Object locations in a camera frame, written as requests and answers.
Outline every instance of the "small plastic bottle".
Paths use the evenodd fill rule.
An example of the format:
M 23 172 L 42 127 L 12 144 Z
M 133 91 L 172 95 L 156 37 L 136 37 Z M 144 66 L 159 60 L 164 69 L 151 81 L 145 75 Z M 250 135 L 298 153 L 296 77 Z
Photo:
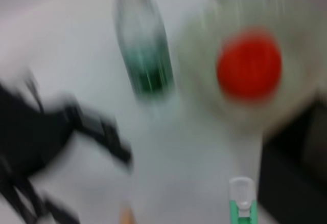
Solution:
M 173 73 L 165 27 L 153 0 L 116 0 L 115 27 L 135 94 L 162 94 L 173 84 Z

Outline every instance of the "green glass bottle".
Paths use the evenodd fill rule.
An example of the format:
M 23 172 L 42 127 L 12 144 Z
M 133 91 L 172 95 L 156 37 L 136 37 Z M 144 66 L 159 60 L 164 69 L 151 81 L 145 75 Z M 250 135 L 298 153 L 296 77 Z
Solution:
M 116 34 L 135 94 L 168 90 L 173 73 L 165 27 L 153 0 L 116 0 Z

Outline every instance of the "red circle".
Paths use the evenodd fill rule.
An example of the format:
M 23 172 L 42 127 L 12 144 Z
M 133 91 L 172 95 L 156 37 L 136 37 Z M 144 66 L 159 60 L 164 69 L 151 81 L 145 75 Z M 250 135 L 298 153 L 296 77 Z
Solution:
M 216 67 L 224 92 L 238 99 L 257 100 L 267 97 L 278 85 L 282 58 L 272 36 L 256 30 L 230 40 Z

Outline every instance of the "green liquid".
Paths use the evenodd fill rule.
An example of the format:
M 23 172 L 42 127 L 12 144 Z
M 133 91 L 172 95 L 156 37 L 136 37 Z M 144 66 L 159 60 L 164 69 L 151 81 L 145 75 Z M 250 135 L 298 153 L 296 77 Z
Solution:
M 173 83 L 173 72 L 165 37 L 150 46 L 122 51 L 136 95 L 162 93 Z

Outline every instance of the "black object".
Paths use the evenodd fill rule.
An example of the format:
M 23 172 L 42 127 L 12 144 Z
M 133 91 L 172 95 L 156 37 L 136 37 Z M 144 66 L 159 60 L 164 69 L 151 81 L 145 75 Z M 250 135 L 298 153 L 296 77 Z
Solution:
M 0 86 L 0 193 L 27 224 L 47 213 L 61 224 L 75 224 L 73 217 L 49 200 L 43 203 L 28 177 L 45 168 L 75 131 L 93 138 L 127 167 L 132 163 L 131 151 L 121 144 L 113 124 L 96 113 L 85 113 L 77 103 L 45 113 L 39 98 L 37 101 L 41 111 Z M 31 202 L 36 216 L 20 201 L 16 190 Z
M 303 162 L 322 114 L 327 118 L 326 106 L 314 102 L 263 148 L 259 202 L 280 224 L 325 223 L 327 183 Z

